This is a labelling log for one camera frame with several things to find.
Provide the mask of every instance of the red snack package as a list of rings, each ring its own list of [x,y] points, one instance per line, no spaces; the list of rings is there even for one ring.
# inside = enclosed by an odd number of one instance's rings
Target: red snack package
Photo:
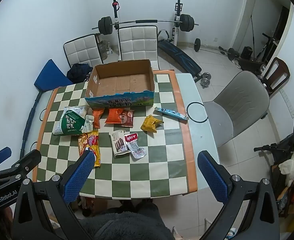
[[[98,109],[93,109],[92,111],[92,115],[95,117],[94,121],[93,121],[93,127],[94,128],[100,128],[100,117],[101,115],[104,113],[105,108],[98,108]]]
[[[121,122],[122,112],[123,112],[123,108],[110,108],[109,114],[105,123],[122,123]]]
[[[133,127],[133,112],[134,110],[124,110],[121,114],[121,125],[123,127]]]

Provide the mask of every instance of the tiled floor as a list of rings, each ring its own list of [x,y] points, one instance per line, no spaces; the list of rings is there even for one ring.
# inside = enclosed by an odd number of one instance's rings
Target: tiled floor
[[[187,47],[181,47],[181,49],[196,61],[203,71],[209,72],[212,76],[208,88],[203,89],[199,83],[196,83],[204,102],[212,101],[240,71],[226,56],[203,50],[195,52],[192,48]],[[117,59],[118,55],[114,54],[104,62]],[[185,72],[161,50],[158,59],[161,70],[174,69],[176,73]],[[253,148],[274,142],[276,142],[275,135],[266,117],[219,147],[220,163],[230,174],[238,174],[244,180],[260,181],[261,178],[269,178],[271,154],[254,152]],[[213,221],[222,207],[209,188],[185,196],[154,199],[154,203],[158,206],[165,225],[170,229],[175,226],[184,237],[202,235],[205,218]],[[241,223],[246,207],[247,203],[244,202],[234,223],[236,228]]]

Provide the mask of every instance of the metal bolt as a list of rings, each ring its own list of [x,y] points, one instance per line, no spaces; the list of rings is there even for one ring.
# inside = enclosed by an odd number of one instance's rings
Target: metal bolt
[[[269,179],[263,179],[263,184],[268,185],[269,184]]]
[[[53,181],[58,181],[60,179],[59,175],[53,175],[51,178]]]
[[[232,176],[232,179],[233,179],[234,181],[240,181],[240,176],[239,176],[239,175],[233,175],[233,176]]]
[[[24,179],[24,181],[22,182],[24,185],[28,185],[29,184],[30,179]]]

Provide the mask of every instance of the orange snack package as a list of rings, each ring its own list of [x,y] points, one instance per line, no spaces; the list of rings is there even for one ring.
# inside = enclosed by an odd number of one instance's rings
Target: orange snack package
[[[104,113],[105,108],[97,108],[97,109],[93,109],[92,111],[92,115],[95,117],[94,121],[93,121],[93,127],[94,128],[100,128],[100,117],[101,115]]]
[[[123,108],[110,108],[107,120],[105,123],[122,123],[121,114],[123,112]]]

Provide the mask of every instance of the green snack bag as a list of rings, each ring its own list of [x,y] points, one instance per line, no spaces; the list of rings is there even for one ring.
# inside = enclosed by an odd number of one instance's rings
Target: green snack bag
[[[89,106],[65,106],[59,123],[52,134],[54,135],[78,135],[82,134],[86,114]]]

